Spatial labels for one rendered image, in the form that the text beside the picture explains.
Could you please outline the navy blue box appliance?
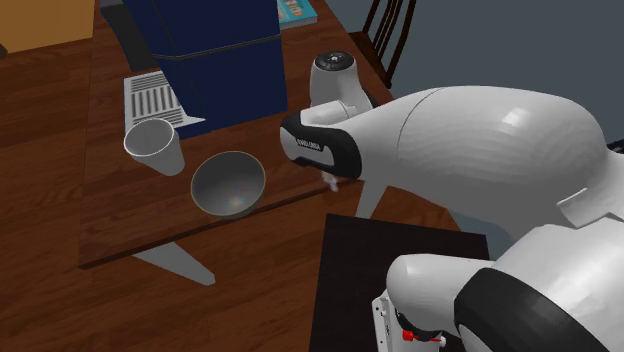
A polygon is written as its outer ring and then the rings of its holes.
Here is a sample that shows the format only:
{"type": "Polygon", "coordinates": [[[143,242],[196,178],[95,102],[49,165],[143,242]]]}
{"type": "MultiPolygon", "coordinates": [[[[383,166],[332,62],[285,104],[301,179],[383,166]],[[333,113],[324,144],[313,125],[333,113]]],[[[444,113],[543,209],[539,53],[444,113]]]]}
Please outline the navy blue box appliance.
{"type": "Polygon", "coordinates": [[[169,121],[187,139],[287,110],[276,0],[99,0],[133,76],[124,128],[169,121]]]}

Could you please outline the white cup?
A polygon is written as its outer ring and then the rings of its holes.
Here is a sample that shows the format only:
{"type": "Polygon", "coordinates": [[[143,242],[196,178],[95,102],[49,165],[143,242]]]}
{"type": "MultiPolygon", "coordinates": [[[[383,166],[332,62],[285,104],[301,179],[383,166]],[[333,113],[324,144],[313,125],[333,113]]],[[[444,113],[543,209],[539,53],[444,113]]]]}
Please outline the white cup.
{"type": "Polygon", "coordinates": [[[179,135],[167,120],[141,121],[127,132],[123,146],[135,161],[162,175],[175,176],[185,167],[179,135]]]}

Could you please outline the grey bowl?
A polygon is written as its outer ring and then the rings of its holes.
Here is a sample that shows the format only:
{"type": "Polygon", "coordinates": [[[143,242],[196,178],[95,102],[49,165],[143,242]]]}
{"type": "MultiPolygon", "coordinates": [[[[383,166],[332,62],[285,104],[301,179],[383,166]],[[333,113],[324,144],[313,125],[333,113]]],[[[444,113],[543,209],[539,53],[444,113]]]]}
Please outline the grey bowl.
{"type": "Polygon", "coordinates": [[[225,151],[195,171],[190,194],[209,215],[233,220],[249,215],[261,202],[266,185],[262,163],[243,151],[225,151]]]}

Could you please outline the wooden table with grey legs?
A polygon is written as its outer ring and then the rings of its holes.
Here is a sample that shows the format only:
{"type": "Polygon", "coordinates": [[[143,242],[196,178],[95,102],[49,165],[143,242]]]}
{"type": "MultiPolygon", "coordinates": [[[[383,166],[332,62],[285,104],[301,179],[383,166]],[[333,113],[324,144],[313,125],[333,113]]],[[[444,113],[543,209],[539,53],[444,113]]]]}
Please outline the wooden table with grey legs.
{"type": "MultiPolygon", "coordinates": [[[[340,24],[325,0],[309,0],[318,14],[316,24],[282,34],[288,113],[310,105],[309,77],[313,58],[330,49],[351,52],[364,88],[378,103],[392,96],[340,24]]],[[[123,147],[123,79],[132,72],[109,24],[95,0],[89,112],[78,267],[91,269],[203,232],[229,221],[201,211],[190,195],[191,178],[210,156],[240,150],[254,155],[266,171],[266,190],[252,215],[323,194],[328,186],[320,172],[290,162],[279,142],[279,125],[286,112],[182,140],[185,168],[167,177],[136,162],[123,147]]],[[[416,206],[407,222],[459,230],[449,212],[407,192],[387,189],[398,204],[416,206]]]]}

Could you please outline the dark wooden chair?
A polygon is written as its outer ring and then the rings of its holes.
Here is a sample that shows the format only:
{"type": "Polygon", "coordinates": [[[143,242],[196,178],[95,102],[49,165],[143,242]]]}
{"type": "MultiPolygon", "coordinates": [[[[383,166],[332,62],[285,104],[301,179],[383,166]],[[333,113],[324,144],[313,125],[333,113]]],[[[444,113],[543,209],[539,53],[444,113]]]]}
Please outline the dark wooden chair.
{"type": "Polygon", "coordinates": [[[385,10],[381,16],[375,35],[371,37],[369,32],[381,3],[381,0],[373,0],[362,30],[349,33],[352,41],[356,44],[369,65],[373,68],[375,73],[388,89],[392,87],[392,79],[403,53],[405,44],[408,40],[417,4],[417,0],[408,0],[399,39],[392,53],[389,64],[384,66],[382,58],[387,51],[389,41],[394,29],[397,26],[403,2],[404,0],[387,0],[385,10]]]}

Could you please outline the tan box furniture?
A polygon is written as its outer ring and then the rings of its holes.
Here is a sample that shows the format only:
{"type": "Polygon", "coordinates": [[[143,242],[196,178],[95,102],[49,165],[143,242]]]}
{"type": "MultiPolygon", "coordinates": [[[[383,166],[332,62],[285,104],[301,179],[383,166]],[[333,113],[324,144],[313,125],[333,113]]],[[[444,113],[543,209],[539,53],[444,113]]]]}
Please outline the tan box furniture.
{"type": "Polygon", "coordinates": [[[95,0],[0,0],[0,44],[9,53],[92,37],[95,0]]]}

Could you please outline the black robot stand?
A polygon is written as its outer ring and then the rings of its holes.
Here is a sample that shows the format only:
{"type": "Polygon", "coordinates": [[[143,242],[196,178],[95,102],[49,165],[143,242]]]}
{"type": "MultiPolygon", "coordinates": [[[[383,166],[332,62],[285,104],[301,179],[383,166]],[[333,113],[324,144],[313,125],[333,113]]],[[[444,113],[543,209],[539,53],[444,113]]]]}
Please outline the black robot stand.
{"type": "Polygon", "coordinates": [[[378,352],[372,301],[393,260],[416,253],[489,258],[480,234],[327,215],[309,352],[378,352]]]}

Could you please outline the teal book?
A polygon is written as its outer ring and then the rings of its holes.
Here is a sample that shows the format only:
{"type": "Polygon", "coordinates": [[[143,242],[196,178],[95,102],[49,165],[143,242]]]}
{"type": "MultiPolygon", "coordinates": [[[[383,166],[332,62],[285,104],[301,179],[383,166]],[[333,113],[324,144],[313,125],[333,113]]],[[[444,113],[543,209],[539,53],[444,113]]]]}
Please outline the teal book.
{"type": "Polygon", "coordinates": [[[276,0],[280,30],[315,24],[318,15],[309,0],[276,0]]]}

